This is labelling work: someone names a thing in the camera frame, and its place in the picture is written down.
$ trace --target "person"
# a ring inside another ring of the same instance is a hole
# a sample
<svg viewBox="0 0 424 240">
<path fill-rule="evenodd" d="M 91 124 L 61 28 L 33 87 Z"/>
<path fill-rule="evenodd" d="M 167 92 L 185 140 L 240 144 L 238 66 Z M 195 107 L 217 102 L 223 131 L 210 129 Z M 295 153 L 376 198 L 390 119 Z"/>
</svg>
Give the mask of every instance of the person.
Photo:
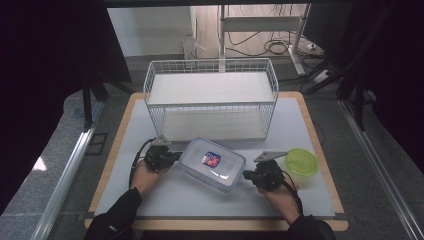
<svg viewBox="0 0 424 240">
<path fill-rule="evenodd" d="M 134 239 L 135 235 L 131 225 L 142 198 L 168 170 L 169 168 L 166 168 L 154 172 L 147 167 L 143 160 L 139 161 L 130 189 L 106 213 L 93 219 L 84 239 Z M 290 225 L 287 232 L 289 239 L 335 239 L 328 224 L 324 221 L 317 221 L 312 216 L 305 217 L 299 212 L 296 201 L 283 185 L 273 191 L 263 188 L 258 188 L 258 191 Z"/>
</svg>

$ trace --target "clear plastic lid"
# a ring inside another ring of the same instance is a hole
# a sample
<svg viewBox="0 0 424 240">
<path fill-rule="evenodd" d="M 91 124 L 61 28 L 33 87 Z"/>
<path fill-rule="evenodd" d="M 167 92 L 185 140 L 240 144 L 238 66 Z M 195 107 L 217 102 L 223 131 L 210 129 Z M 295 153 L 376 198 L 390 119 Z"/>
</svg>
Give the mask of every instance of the clear plastic lid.
<svg viewBox="0 0 424 240">
<path fill-rule="evenodd" d="M 180 164 L 208 181 L 231 188 L 246 165 L 246 159 L 204 138 L 190 142 Z"/>
</svg>

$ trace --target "black backdrop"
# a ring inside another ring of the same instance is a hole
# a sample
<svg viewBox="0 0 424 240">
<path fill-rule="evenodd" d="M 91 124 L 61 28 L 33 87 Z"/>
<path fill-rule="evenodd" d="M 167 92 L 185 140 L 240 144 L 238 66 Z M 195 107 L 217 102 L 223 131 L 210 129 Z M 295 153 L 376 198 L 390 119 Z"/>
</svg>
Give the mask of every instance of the black backdrop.
<svg viewBox="0 0 424 240">
<path fill-rule="evenodd" d="M 106 8 L 0 2 L 1 212 L 56 129 L 64 100 L 85 78 L 101 84 L 97 73 L 130 81 Z"/>
<path fill-rule="evenodd" d="M 382 124 L 424 172 L 424 2 L 397 1 L 369 58 L 365 81 Z"/>
</svg>

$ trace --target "black sleeve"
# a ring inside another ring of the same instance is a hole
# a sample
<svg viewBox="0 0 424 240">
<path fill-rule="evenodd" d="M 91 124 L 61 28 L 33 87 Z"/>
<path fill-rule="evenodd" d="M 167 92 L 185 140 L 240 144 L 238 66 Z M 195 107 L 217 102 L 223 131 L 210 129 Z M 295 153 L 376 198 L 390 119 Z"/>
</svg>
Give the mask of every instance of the black sleeve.
<svg viewBox="0 0 424 240">
<path fill-rule="evenodd" d="M 129 189 L 106 212 L 96 216 L 84 239 L 133 239 L 131 224 L 141 203 L 137 189 Z"/>
<path fill-rule="evenodd" d="M 326 222 L 315 220 L 312 216 L 301 215 L 290 226 L 288 235 L 291 240 L 325 240 L 327 238 L 324 238 L 324 235 L 333 239 L 334 233 Z"/>
</svg>

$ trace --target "white wire basket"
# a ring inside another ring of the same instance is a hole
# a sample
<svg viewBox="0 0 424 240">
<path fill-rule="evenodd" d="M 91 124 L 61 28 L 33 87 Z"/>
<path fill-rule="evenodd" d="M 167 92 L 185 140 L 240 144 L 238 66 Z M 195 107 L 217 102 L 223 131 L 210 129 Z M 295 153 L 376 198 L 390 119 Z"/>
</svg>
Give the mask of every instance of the white wire basket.
<svg viewBox="0 0 424 240">
<path fill-rule="evenodd" d="M 266 58 L 153 61 L 144 98 L 158 136 L 170 141 L 260 140 L 278 81 Z"/>
</svg>

